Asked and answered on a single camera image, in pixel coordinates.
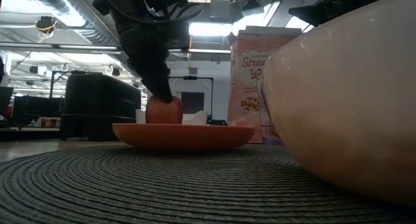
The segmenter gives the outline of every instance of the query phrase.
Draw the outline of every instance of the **red apple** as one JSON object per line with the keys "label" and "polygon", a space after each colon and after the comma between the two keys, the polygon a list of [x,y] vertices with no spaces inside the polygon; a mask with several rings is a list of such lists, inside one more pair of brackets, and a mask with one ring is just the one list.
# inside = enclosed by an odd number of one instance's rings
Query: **red apple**
{"label": "red apple", "polygon": [[146,123],[182,124],[183,110],[180,98],[173,96],[171,103],[151,96],[146,106]]}

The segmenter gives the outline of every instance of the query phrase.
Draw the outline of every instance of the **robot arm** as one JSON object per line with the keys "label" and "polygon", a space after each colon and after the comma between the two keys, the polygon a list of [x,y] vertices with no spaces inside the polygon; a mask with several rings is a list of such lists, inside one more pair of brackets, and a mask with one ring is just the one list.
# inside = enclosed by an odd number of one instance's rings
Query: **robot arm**
{"label": "robot arm", "polygon": [[[169,49],[188,48],[187,20],[200,14],[201,6],[188,4],[188,0],[94,0],[92,4],[104,16],[111,14],[120,43],[129,56],[128,63],[140,75],[142,83],[153,95],[170,103],[170,70],[166,65]],[[181,17],[194,6],[199,7],[198,11]],[[163,12],[163,16],[152,14],[149,8]],[[171,19],[178,8],[181,10],[176,19]]]}

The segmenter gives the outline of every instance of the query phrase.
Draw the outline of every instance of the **round plate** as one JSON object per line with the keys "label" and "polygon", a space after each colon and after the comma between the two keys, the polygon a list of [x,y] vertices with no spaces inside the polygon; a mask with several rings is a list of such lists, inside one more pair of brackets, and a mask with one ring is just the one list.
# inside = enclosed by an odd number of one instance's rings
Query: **round plate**
{"label": "round plate", "polygon": [[252,127],[181,124],[113,123],[117,137],[143,149],[218,150],[246,144],[253,136]]}

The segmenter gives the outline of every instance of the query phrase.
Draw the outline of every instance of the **white bowl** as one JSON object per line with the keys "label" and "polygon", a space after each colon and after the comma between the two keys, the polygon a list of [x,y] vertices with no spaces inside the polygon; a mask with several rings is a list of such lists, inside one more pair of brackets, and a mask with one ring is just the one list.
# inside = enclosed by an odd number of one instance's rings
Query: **white bowl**
{"label": "white bowl", "polygon": [[299,36],[266,63],[288,150],[340,187],[416,205],[416,0],[381,0]]}

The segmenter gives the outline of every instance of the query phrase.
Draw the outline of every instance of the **woven rug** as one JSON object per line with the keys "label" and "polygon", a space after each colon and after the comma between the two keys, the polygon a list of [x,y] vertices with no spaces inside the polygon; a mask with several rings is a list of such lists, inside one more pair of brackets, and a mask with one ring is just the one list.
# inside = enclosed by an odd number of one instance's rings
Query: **woven rug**
{"label": "woven rug", "polygon": [[335,188],[282,147],[95,147],[0,163],[0,223],[416,223],[412,211]]}

